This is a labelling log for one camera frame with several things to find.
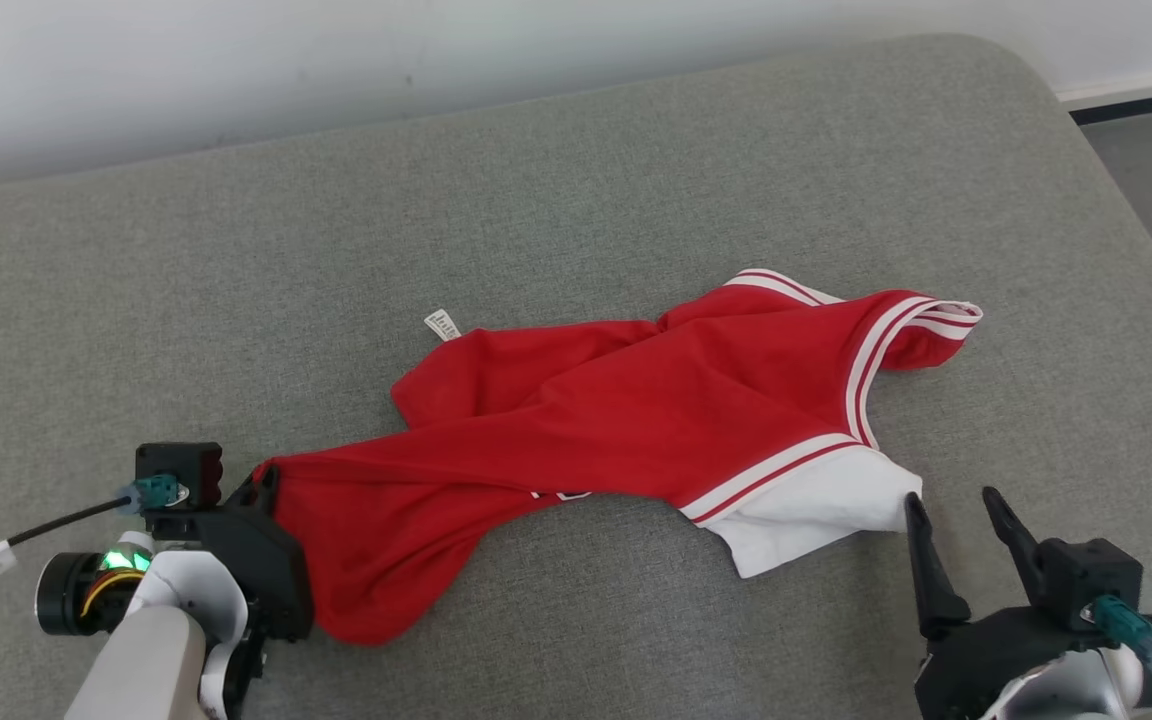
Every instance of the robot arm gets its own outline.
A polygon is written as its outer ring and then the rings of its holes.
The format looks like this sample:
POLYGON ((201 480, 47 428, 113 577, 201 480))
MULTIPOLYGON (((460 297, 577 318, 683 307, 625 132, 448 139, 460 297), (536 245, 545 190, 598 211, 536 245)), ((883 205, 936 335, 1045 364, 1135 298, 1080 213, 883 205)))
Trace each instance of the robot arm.
POLYGON ((45 632, 109 632, 68 720, 111 717, 111 707, 136 720, 238 720, 265 639, 310 632, 305 553, 271 517, 276 469, 223 503, 220 472, 215 444, 141 446, 137 478, 169 478, 185 500, 138 509, 150 535, 124 533, 109 553, 60 553, 41 571, 35 612, 45 632), (154 555, 154 541, 176 548, 154 555), (120 705, 129 683, 154 697, 120 705))
POLYGON ((1029 605, 978 621, 945 574, 932 523, 905 498, 910 564, 927 659, 914 682, 925 720, 1126 719, 1152 708, 1152 615, 1140 562, 1097 538, 1034 541, 996 488, 984 505, 1029 605))

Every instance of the gray fabric surface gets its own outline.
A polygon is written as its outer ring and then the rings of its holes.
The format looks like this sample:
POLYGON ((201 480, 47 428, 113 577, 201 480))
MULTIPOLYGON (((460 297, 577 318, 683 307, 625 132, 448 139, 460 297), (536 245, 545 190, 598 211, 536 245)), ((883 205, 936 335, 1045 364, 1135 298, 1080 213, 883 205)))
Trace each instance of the gray fabric surface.
MULTIPOLYGON (((978 500, 1106 536, 1152 611, 1152 245, 1041 82, 922 37, 508 108, 0 187, 0 538, 107 497, 152 439, 257 461, 401 429, 389 384, 462 329, 654 316, 768 266, 841 296, 986 309, 942 369, 879 379, 876 433, 927 480, 978 614, 1023 594, 978 500)), ((60 717, 99 638, 0 579, 0 717, 60 717)), ((658 502, 497 530, 388 647, 270 649, 247 715, 916 717, 905 541, 756 579, 658 502)))

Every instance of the white fabric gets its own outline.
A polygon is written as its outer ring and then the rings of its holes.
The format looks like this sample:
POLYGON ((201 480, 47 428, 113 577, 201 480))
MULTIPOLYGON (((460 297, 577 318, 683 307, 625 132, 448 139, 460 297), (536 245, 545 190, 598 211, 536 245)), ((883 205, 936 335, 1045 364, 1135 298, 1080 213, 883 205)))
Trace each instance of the white fabric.
MULTIPOLYGON (((736 477, 725 482, 721 486, 713 488, 712 491, 705 493, 705 495, 696 498, 696 500, 687 503, 687 506, 681 507, 682 514, 687 515, 690 520, 700 518, 703 515, 712 511, 714 507, 726 502, 728 498, 738 495, 740 492, 744 491, 759 480, 767 478, 768 475, 773 475, 776 470, 780 470, 787 465, 795 464, 795 462, 803 460, 805 456, 812 455, 813 452, 826 450, 826 448, 832 446, 838 446, 842 444, 855 444, 855 438, 846 435, 842 433, 832 433, 827 435, 819 435, 808 441, 799 442, 793 447, 787 447, 785 450, 778 452, 776 455, 758 462, 758 464, 752 465, 748 470, 736 473, 736 477)), ((712 520, 721 518, 722 514, 718 514, 712 520)), ((705 526, 705 521, 700 521, 700 526, 705 526)))
POLYGON ((856 530, 904 530, 902 502, 922 491, 918 475, 852 445, 756 488, 703 526, 732 547, 740 577, 751 578, 856 530))

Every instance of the white stripe trim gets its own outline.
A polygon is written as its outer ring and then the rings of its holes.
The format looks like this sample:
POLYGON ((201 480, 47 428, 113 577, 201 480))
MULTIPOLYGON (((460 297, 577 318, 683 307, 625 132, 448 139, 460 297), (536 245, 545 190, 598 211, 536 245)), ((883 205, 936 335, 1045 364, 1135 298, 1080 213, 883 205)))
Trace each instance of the white stripe trim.
POLYGON ((946 340, 967 340, 969 334, 972 334, 972 328, 964 328, 961 325, 947 325, 945 323, 937 323, 937 320, 927 320, 919 314, 918 318, 905 323, 908 328, 925 328, 937 333, 938 336, 946 338, 946 340))
POLYGON ((979 323, 984 313, 970 302, 942 302, 941 305, 961 306, 961 313, 942 313, 940 310, 925 310, 919 313, 920 318, 938 318, 941 320, 955 320, 955 323, 979 323))
MULTIPOLYGON (((905 310, 909 310, 910 306, 932 306, 937 304, 938 301, 923 296, 901 300, 896 305, 888 306, 886 313, 879 316, 878 323, 870 325, 869 333, 865 334, 865 340, 861 341, 861 348, 856 351, 856 357, 851 363, 851 373, 847 376, 847 392, 842 395, 844 399, 842 401, 847 403, 847 430, 849 430, 852 437, 859 439, 859 441, 864 442, 864 435, 861 433, 861 424, 864 424, 865 432, 867 432, 869 420, 865 419, 864 414, 861 414, 859 418, 856 416, 855 399, 863 395, 863 393, 869 389, 867 382, 864 382, 865 379, 861 376, 864 376, 865 364, 867 364, 870 357, 873 356, 876 348, 878 347, 878 341, 881 340, 884 332, 887 332, 887 328, 896 321, 896 318, 899 318, 901 313, 904 313, 905 310)), ((873 434, 869 434, 869 439, 870 442, 873 442, 873 434)))
POLYGON ((820 305, 817 300, 804 295, 804 293, 796 291, 790 286, 786 283, 773 281, 772 278, 759 278, 758 275, 736 275, 730 279, 730 281, 723 282, 723 286, 728 285, 748 285, 751 287, 761 287, 764 290, 780 291, 781 295, 790 297, 790 300, 796 300, 801 304, 818 306, 820 305))
POLYGON ((791 286, 799 287, 799 289, 802 291, 804 291, 808 296, 812 297, 812 300, 814 300, 813 305, 833 305, 833 304, 835 304, 835 302, 842 302, 841 297, 832 296, 827 291, 819 291, 814 287, 808 287, 808 286, 801 283, 799 281, 796 281, 796 279, 794 279, 794 278, 790 278, 790 276, 788 276, 786 274, 782 274, 782 273, 776 273, 775 270, 767 270, 767 268, 744 268, 740 273, 736 273, 736 275, 740 276, 740 275, 744 275, 745 273, 765 273, 765 274, 768 274, 768 275, 781 278, 782 281, 786 281, 787 283, 790 283, 791 286))
POLYGON ((690 520, 699 518, 705 511, 713 510, 714 507, 727 502, 728 498, 737 495, 743 488, 748 488, 751 484, 768 477, 774 471, 786 465, 791 465, 794 462, 812 455, 813 452, 824 450, 824 448, 843 442, 856 442, 856 438, 842 433, 828 433, 827 435, 818 435, 793 447, 787 447, 785 450, 778 452, 776 455, 758 462, 758 464, 746 470, 741 470, 732 479, 711 488, 705 495, 696 498, 696 500, 687 503, 687 506, 680 507, 679 510, 690 520))

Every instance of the black cable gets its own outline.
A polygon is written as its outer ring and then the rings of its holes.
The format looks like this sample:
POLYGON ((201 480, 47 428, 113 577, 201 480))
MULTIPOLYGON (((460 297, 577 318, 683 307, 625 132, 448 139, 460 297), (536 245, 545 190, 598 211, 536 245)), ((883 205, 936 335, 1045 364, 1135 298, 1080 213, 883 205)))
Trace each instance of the black cable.
POLYGON ((40 524, 37 528, 29 528, 23 533, 17 533, 14 535, 13 537, 9 537, 8 546, 9 547, 17 546, 17 544, 21 544, 23 541, 29 541, 29 539, 33 539, 44 533, 50 533, 51 530, 55 530, 56 528, 65 528, 65 525, 68 525, 70 523, 77 523, 78 520, 91 518, 92 515, 100 515, 101 511, 113 510, 115 509, 115 507, 122 507, 131 501, 132 499, 130 497, 120 497, 115 498, 115 500, 109 500, 108 502, 100 502, 100 505, 92 505, 91 507, 88 507, 88 509, 85 510, 70 511, 69 515, 61 516, 61 518, 52 520, 50 521, 50 523, 40 524))
POLYGON ((50 533, 51 530, 55 530, 56 528, 65 528, 65 525, 70 523, 77 523, 78 520, 91 518, 92 515, 100 515, 101 511, 113 510, 115 507, 122 507, 131 501, 132 499, 130 497, 120 497, 115 498, 115 500, 109 500, 108 502, 92 505, 91 507, 88 507, 86 510, 70 511, 70 514, 65 515, 63 518, 52 520, 50 523, 40 524, 38 528, 29 528, 23 533, 9 537, 8 544, 9 546, 17 546, 17 544, 26 541, 26 539, 33 539, 41 536, 41 533, 50 533))

